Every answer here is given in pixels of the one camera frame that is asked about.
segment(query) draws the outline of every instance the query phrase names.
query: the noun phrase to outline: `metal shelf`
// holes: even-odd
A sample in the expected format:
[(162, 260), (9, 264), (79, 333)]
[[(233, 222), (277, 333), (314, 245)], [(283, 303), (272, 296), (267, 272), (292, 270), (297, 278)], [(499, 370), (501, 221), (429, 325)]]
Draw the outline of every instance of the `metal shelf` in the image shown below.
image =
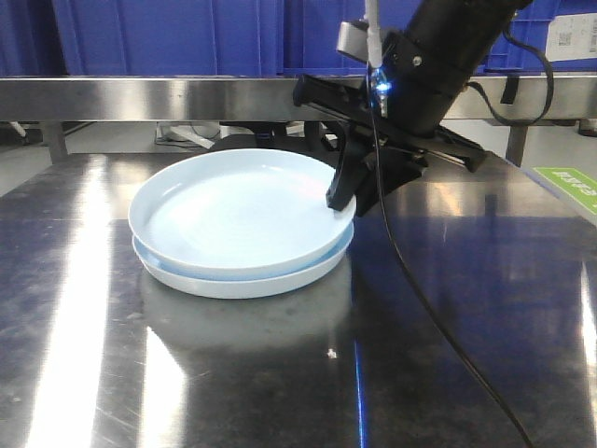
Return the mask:
[[(495, 108), (513, 119), (537, 116), (545, 99), (541, 76), (521, 77), (514, 105), (500, 105), (506, 77), (474, 77)], [(339, 77), (358, 85), (360, 77)], [(292, 103), (294, 78), (241, 77), (64, 77), (0, 78), (0, 120), (177, 121), (329, 119)], [(597, 74), (556, 77), (546, 119), (597, 117)], [(479, 95), (468, 89), (447, 119), (491, 119)]]

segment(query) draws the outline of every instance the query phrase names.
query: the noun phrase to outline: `table leg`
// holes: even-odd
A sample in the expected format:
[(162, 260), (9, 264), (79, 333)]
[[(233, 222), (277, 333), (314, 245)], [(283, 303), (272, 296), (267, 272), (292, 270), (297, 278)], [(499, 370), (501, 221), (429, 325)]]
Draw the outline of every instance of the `table leg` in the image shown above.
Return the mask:
[(64, 139), (64, 130), (59, 121), (44, 121), (41, 123), (44, 142), (48, 144), (49, 158), (52, 163), (63, 161), (68, 156), (66, 149), (66, 140)]
[(510, 128), (510, 135), (507, 138), (506, 160), (511, 161), (516, 166), (521, 166), (528, 131), (528, 126)]

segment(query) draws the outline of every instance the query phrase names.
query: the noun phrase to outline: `stacked plates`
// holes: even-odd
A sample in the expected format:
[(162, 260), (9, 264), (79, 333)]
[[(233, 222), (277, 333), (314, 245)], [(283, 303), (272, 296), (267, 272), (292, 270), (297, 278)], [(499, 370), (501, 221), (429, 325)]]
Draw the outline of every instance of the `stacked plates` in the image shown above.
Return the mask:
[(133, 247), (175, 289), (243, 299), (322, 277), (353, 238), (353, 198), (326, 206), (334, 170), (274, 149), (233, 149), (187, 159), (152, 176), (132, 200)]

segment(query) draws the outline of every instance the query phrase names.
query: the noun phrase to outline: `white sticker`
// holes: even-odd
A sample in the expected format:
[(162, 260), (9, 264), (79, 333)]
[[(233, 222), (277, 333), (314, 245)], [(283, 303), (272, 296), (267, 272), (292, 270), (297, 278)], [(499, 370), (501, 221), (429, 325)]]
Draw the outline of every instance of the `white sticker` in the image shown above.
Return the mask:
[(545, 53), (550, 61), (597, 58), (597, 13), (557, 16), (549, 24)]

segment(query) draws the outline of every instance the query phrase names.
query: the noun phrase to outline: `blue plastic crate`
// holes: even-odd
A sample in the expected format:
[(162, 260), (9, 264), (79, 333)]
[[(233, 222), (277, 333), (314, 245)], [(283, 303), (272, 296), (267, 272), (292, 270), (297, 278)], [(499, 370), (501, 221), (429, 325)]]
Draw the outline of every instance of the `blue plastic crate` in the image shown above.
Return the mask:
[[(534, 0), (527, 8), (519, 11), (512, 21), (512, 35), (518, 40), (546, 49), (549, 24), (556, 16), (597, 12), (597, 0)], [(528, 51), (509, 44), (500, 36), (484, 62), (486, 72), (536, 72), (543, 71), (543, 65)], [(558, 71), (597, 71), (595, 58), (552, 62)]]
[[(382, 27), (405, 28), (421, 0), (380, 0)], [(341, 21), (360, 19), (363, 0), (285, 0), (286, 75), (364, 74), (365, 66), (336, 52)]]
[(53, 0), (70, 75), (282, 71), (282, 0)]
[(50, 0), (0, 0), (0, 77), (64, 74)]

